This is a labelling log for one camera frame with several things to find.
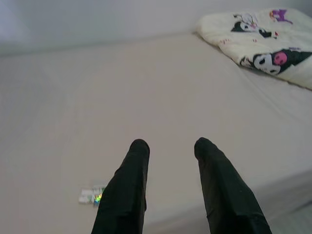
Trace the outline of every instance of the bed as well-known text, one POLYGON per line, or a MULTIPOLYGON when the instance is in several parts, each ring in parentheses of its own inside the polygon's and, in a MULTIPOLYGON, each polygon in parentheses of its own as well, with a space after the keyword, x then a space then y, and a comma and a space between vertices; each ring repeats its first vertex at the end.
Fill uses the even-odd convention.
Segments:
POLYGON ((197 35, 5 57, 0 75, 4 233, 89 233, 96 210, 78 204, 80 189, 107 182, 138 137, 151 148, 146 234, 206 232, 201 136, 268 221, 312 198, 312 91, 241 68, 197 35))

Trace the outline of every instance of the white bed sheet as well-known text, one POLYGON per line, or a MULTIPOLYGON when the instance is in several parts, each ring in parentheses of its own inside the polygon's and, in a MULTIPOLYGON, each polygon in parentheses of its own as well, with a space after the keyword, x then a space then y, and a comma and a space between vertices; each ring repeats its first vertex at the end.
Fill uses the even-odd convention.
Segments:
POLYGON ((3 233, 89 233, 80 189, 108 181, 138 137, 151 148, 146 227, 203 206, 201 136, 255 191, 312 168, 312 92, 195 35, 1 58, 0 77, 3 233))

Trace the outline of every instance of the fitted sheet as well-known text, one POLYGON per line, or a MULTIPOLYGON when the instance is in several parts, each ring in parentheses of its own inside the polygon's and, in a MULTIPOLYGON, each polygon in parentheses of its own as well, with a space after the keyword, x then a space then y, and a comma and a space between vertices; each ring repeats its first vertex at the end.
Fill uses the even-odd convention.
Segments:
POLYGON ((80 189, 107 182, 135 138, 151 148, 145 233, 203 208, 199 137, 256 196, 312 168, 312 92, 196 35, 1 58, 0 76, 4 233, 89 233, 96 210, 78 204, 80 189))

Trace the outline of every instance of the white blanket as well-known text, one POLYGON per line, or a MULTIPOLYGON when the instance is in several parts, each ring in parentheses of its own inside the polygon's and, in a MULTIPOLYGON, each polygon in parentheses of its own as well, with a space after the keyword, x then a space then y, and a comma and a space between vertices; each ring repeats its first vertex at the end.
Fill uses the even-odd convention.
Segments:
POLYGON ((197 32, 237 64, 312 89, 312 18, 297 10, 208 15, 197 32))

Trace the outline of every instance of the pink skull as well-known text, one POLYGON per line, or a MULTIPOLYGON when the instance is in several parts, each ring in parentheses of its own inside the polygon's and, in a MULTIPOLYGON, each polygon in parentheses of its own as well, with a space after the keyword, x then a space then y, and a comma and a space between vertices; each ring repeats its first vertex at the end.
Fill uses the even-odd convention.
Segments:
POLYGON ((274 56, 275 65, 283 65, 287 62, 287 55, 284 52, 279 52, 274 56))

